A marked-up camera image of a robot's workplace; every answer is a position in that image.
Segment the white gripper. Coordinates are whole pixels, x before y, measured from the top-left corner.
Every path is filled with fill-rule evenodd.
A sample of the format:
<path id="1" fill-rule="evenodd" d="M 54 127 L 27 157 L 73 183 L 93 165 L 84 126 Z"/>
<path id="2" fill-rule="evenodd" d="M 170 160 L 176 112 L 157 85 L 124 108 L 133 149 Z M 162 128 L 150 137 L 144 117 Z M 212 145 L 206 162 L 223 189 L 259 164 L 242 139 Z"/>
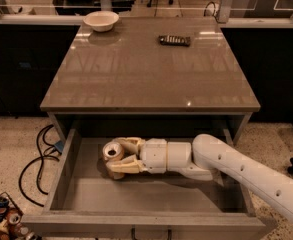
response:
<path id="1" fill-rule="evenodd" d="M 135 155 L 107 162 L 107 168 L 113 173 L 138 174 L 147 171 L 151 174 L 162 174 L 166 171 L 166 140 L 152 138 L 145 142 L 140 137 L 117 137 L 114 141 L 118 142 L 127 154 Z"/>

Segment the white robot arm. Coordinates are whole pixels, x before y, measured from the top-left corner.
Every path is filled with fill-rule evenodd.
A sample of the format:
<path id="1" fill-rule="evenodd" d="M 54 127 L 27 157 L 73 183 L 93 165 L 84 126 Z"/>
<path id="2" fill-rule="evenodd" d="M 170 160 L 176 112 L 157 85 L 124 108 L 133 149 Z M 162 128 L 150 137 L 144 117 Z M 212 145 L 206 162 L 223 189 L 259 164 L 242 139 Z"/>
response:
<path id="1" fill-rule="evenodd" d="M 177 172 L 211 181 L 216 171 L 232 177 L 293 223 L 293 179 L 245 156 L 222 140 L 200 134 L 191 142 L 118 137 L 105 144 L 110 175 Z"/>

